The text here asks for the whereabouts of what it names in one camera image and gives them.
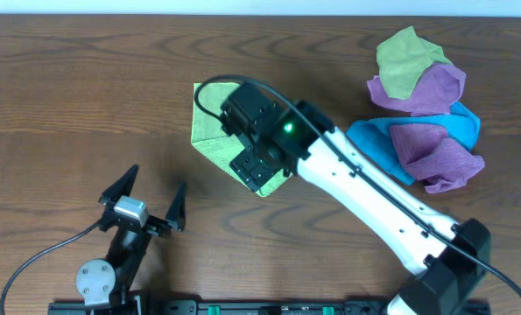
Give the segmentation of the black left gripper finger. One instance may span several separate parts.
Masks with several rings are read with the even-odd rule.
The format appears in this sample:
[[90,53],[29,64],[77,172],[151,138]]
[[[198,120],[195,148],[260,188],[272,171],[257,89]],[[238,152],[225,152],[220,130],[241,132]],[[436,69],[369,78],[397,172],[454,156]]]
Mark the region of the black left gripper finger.
[[186,196],[187,184],[182,183],[165,216],[165,221],[172,230],[183,232],[186,227]]
[[137,178],[139,165],[134,164],[115,183],[102,192],[99,198],[100,204],[117,203],[121,197],[129,197]]

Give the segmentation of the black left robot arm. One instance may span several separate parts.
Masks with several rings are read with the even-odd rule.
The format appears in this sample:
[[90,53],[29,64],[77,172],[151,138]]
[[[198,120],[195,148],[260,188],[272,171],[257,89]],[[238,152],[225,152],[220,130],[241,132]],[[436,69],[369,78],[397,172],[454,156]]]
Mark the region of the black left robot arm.
[[112,227],[117,231],[107,255],[85,262],[76,275],[86,314],[140,314],[141,303],[130,296],[130,287],[151,238],[185,229],[187,185],[180,185],[165,216],[159,218],[149,214],[145,202],[130,196],[137,172],[134,164],[99,198],[104,211],[96,226],[103,232]]

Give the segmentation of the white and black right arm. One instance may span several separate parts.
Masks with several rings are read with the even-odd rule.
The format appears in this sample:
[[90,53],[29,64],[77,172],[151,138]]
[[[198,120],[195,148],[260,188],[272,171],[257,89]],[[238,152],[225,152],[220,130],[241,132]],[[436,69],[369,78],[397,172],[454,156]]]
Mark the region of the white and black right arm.
[[343,204],[412,273],[386,305],[389,314],[479,312],[468,301],[486,274],[490,233],[477,220],[459,224],[428,208],[380,172],[313,105],[227,100],[224,130],[244,149],[231,169],[256,192],[278,172],[294,174]]

